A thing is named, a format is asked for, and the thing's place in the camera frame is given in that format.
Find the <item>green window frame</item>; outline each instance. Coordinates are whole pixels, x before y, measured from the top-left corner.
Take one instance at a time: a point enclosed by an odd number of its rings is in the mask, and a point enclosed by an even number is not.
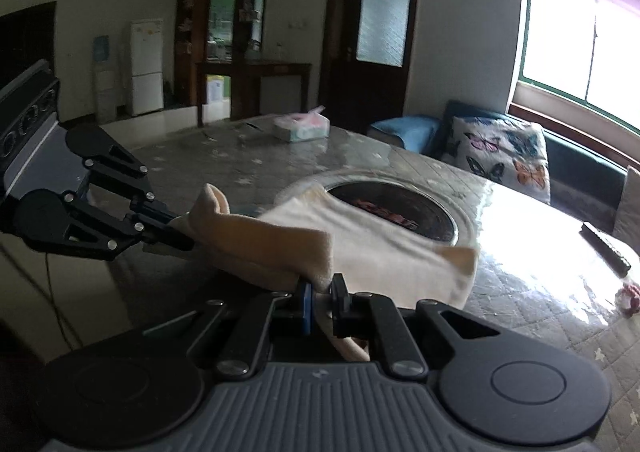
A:
[[[581,106],[584,106],[587,109],[591,109],[592,111],[597,112],[600,115],[603,115],[606,118],[609,118],[610,120],[612,120],[613,122],[615,122],[616,124],[621,125],[622,127],[626,127],[629,130],[631,130],[632,132],[634,132],[635,134],[638,134],[640,136],[640,127],[635,127],[633,125],[631,125],[630,123],[626,122],[625,120],[623,120],[622,118],[619,118],[617,116],[615,116],[614,114],[611,114],[608,111],[605,111],[604,109],[601,109],[598,106],[595,106],[593,104],[590,104],[587,100],[586,97],[589,94],[589,85],[591,83],[591,70],[593,69],[593,55],[594,55],[594,46],[595,46],[595,39],[596,39],[596,31],[595,31],[595,25],[594,25],[594,31],[593,31],[593,45],[591,47],[591,66],[589,69],[589,79],[587,82],[587,89],[585,91],[585,97],[584,98],[580,98],[579,96],[574,96],[571,95],[565,91],[562,91],[560,89],[557,89],[555,87],[549,86],[547,84],[545,84],[544,82],[539,82],[537,80],[533,80],[531,78],[528,78],[526,76],[524,76],[523,74],[523,70],[524,70],[524,61],[527,55],[527,42],[529,41],[529,18],[530,18],[530,14],[531,14],[531,0],[527,0],[527,16],[526,16],[526,21],[525,21],[525,30],[524,30],[524,41],[522,44],[522,58],[520,60],[520,76],[518,78],[518,80],[520,82],[524,82],[527,84],[531,84],[533,86],[536,86],[538,88],[544,89],[545,91],[549,91],[551,93],[554,93],[556,95],[562,96],[562,98],[566,98],[567,100],[571,100],[572,102],[575,102]]]

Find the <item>white cloth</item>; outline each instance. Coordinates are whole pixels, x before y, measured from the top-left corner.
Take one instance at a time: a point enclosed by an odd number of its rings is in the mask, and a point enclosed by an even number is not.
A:
[[[267,289],[293,291],[300,276],[316,292],[316,320],[340,353],[368,360],[352,339],[332,334],[333,273],[351,292],[370,291],[414,308],[433,298],[462,308],[473,285],[476,248],[444,246],[330,196],[320,185],[259,220],[228,213],[224,194],[206,185],[193,209],[171,226],[205,246],[215,266]]]

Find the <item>white refrigerator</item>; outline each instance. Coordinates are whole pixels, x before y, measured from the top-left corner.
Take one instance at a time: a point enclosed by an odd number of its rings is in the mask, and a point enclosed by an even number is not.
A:
[[[129,114],[137,116],[162,109],[162,19],[131,23],[130,53]]]

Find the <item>circular pad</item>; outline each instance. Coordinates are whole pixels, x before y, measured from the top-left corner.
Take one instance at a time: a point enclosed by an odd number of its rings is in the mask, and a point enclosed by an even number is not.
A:
[[[511,362],[494,371],[495,391],[513,403],[540,405],[560,396],[566,380],[557,369],[537,362]]]
[[[130,448],[166,434],[204,392],[186,358],[67,355],[44,370],[34,411],[62,441],[90,449]]]
[[[506,330],[450,342],[454,357],[437,393],[476,434],[509,445],[555,446],[591,435],[607,413],[610,387],[581,356]]]

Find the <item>frosted glass pane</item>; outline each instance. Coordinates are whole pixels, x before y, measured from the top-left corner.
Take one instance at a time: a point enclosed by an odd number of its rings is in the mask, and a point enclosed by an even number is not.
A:
[[[356,59],[402,67],[409,0],[362,0]]]

